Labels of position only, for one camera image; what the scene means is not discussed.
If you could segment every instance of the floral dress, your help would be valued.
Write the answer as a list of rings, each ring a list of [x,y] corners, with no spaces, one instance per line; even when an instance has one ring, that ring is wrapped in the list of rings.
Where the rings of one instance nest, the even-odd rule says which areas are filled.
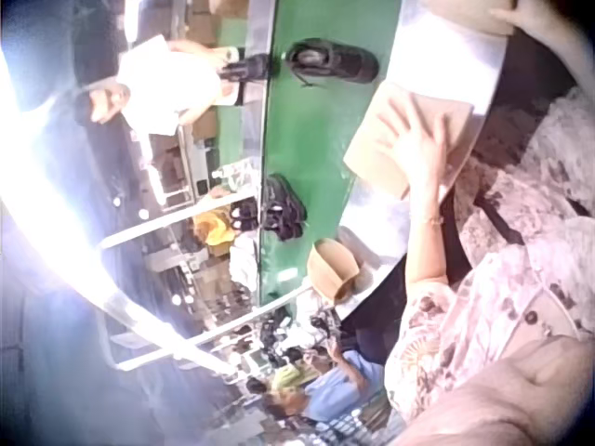
[[[556,101],[525,153],[488,123],[456,184],[456,222],[474,270],[456,290],[409,290],[387,362],[385,386],[405,421],[531,340],[595,333],[591,107],[577,90]]]

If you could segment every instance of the bracelet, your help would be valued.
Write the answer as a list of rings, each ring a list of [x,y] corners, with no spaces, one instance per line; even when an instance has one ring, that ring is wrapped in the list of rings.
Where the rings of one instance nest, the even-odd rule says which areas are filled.
[[[416,223],[428,224],[428,225],[432,225],[432,226],[441,226],[442,223],[444,222],[444,218],[442,216],[425,216],[425,217],[419,218],[419,217],[410,215],[409,217],[411,218],[412,222],[415,221]]]

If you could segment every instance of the white shirt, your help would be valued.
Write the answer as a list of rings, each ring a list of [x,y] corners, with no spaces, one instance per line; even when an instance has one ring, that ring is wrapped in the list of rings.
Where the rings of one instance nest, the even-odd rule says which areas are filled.
[[[170,51],[162,35],[124,54],[116,80],[130,90],[122,114],[141,134],[175,135],[180,112],[207,109],[221,92],[213,66],[199,56]]]

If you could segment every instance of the shoe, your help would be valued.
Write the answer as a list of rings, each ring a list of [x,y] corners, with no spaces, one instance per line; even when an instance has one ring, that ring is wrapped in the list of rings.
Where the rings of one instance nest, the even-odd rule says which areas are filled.
[[[306,84],[310,83],[301,76],[338,77],[348,82],[369,84],[379,71],[378,60],[369,51],[324,39],[296,42],[287,51],[285,62]]]
[[[219,78],[230,82],[262,81],[269,78],[271,58],[268,54],[255,54],[233,62],[219,71]]]
[[[249,200],[232,204],[230,217],[234,220],[258,218],[257,202],[255,200]]]
[[[308,218],[306,206],[281,174],[272,174],[267,178],[265,204],[267,214],[282,214],[283,219],[287,221],[302,222]]]
[[[281,242],[298,239],[304,235],[304,229],[301,227],[300,223],[288,222],[282,219],[280,215],[271,213],[266,215],[262,228],[274,232]]]
[[[240,230],[241,232],[246,232],[246,231],[255,230],[256,228],[258,228],[258,221],[255,218],[243,219],[243,220],[232,220],[231,227],[235,230]]]

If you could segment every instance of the yellow shirt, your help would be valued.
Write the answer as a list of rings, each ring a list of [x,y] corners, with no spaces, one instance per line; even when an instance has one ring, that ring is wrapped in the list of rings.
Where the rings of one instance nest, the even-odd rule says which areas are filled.
[[[209,246],[217,246],[218,244],[232,242],[235,238],[235,232],[230,227],[229,220],[224,212],[215,210],[205,212],[193,219],[194,227],[196,228],[201,223],[206,223],[209,227],[205,243]]]

